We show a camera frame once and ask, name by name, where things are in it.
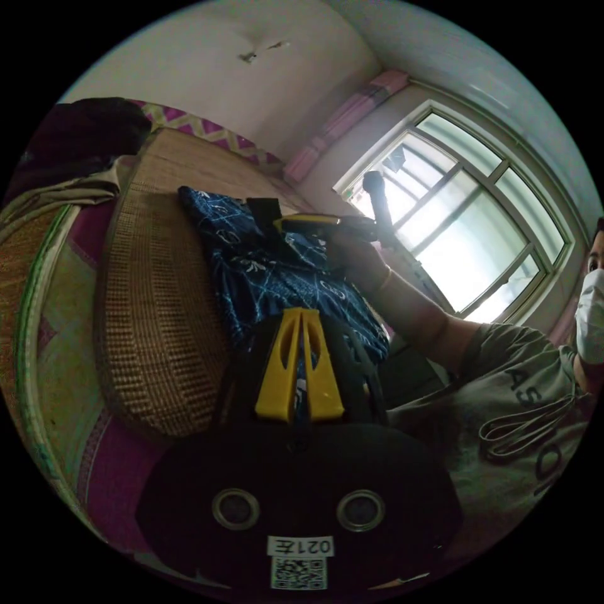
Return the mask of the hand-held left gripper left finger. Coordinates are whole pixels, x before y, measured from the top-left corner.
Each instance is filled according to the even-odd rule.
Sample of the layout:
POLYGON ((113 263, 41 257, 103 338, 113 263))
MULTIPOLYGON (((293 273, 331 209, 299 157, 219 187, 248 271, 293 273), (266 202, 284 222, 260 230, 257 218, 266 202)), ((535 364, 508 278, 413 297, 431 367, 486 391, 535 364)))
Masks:
POLYGON ((292 422, 298 380, 300 308, 271 318, 269 350, 254 411, 258 418, 292 422))

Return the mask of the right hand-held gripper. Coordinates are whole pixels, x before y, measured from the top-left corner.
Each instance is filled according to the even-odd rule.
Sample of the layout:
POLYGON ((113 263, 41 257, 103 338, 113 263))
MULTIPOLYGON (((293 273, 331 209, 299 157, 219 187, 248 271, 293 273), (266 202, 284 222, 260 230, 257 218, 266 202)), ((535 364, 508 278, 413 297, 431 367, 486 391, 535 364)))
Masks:
POLYGON ((284 236, 293 233, 326 240, 336 231, 346 231, 369 243, 379 239, 376 221, 365 216, 309 213, 284 215, 276 198, 248 198, 246 205, 255 224, 267 236, 284 236))

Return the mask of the person's right hand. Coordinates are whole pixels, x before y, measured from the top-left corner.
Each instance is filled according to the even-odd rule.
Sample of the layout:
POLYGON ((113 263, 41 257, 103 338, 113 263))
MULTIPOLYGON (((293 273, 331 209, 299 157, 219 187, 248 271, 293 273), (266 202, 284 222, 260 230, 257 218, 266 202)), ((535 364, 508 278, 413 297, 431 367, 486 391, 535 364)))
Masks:
POLYGON ((327 237, 326 256, 330 268, 363 294, 382 291, 393 277, 391 268, 373 244, 346 231, 336 231, 327 237))

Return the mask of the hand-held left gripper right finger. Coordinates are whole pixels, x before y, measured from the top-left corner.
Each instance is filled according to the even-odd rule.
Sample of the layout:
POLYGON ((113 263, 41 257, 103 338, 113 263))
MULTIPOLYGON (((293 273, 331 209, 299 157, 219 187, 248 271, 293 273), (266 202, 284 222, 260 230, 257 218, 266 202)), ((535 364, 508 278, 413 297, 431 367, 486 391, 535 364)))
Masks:
POLYGON ((301 311, 301 335, 310 420, 312 422, 340 420, 344 415, 344 406, 317 310, 301 311))

